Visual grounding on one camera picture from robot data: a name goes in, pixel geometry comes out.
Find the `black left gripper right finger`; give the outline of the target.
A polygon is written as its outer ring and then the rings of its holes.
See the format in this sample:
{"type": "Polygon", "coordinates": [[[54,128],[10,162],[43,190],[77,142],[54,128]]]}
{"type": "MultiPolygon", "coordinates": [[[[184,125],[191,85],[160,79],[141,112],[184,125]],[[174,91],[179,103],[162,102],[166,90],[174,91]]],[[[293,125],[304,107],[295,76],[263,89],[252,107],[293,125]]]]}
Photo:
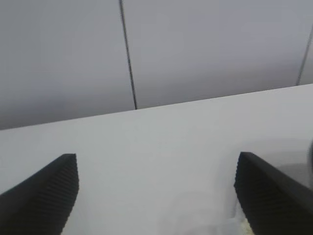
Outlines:
{"type": "Polygon", "coordinates": [[[256,235],[313,233],[313,192],[257,155],[240,153],[234,188],[256,235]]]}

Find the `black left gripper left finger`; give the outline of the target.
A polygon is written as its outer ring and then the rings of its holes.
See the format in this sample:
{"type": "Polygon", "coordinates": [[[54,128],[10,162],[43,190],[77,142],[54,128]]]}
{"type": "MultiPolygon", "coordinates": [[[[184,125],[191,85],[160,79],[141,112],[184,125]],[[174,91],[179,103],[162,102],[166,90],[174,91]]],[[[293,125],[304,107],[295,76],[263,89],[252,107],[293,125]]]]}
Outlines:
{"type": "Polygon", "coordinates": [[[78,191],[76,154],[63,154],[0,195],[0,233],[60,235],[78,191]]]}

